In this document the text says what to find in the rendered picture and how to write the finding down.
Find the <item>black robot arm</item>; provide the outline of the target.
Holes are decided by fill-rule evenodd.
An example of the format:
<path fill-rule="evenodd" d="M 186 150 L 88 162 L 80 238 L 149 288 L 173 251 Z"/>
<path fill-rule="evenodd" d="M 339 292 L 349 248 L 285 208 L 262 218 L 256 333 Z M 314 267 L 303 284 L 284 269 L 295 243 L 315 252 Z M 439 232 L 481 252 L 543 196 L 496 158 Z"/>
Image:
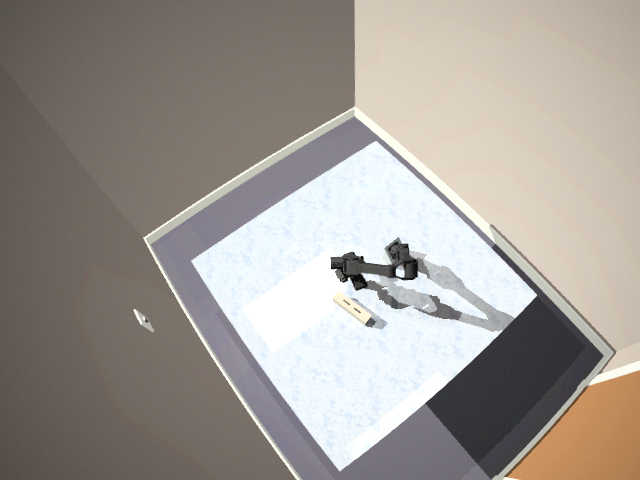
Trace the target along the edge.
<path fill-rule="evenodd" d="M 418 261 L 411 259 L 409 256 L 408 243 L 399 244 L 398 241 L 396 241 L 387 250 L 392 259 L 396 258 L 395 264 L 381 265 L 367 263 L 364 261 L 364 256 L 351 255 L 330 257 L 331 270 L 336 270 L 335 274 L 342 283 L 347 282 L 348 278 L 358 276 L 362 273 L 388 278 L 397 277 L 403 281 L 418 278 Z M 396 275 L 396 267 L 401 264 L 404 266 L 404 277 Z"/>

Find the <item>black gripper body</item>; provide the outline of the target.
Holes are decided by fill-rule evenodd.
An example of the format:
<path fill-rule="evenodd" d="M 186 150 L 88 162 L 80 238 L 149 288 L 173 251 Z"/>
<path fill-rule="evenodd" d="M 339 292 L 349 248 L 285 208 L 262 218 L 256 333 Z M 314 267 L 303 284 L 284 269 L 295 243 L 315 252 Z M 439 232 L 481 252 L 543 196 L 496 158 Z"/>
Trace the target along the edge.
<path fill-rule="evenodd" d="M 351 256 L 351 255 L 355 255 L 355 252 L 351 251 L 349 253 L 344 254 L 343 256 Z M 353 278 L 355 280 L 355 282 L 353 282 L 353 286 L 354 286 L 355 291 L 360 291 L 360 290 L 368 288 L 367 281 L 366 281 L 365 278 L 363 278 L 362 274 L 360 274 L 358 276 L 355 276 Z"/>

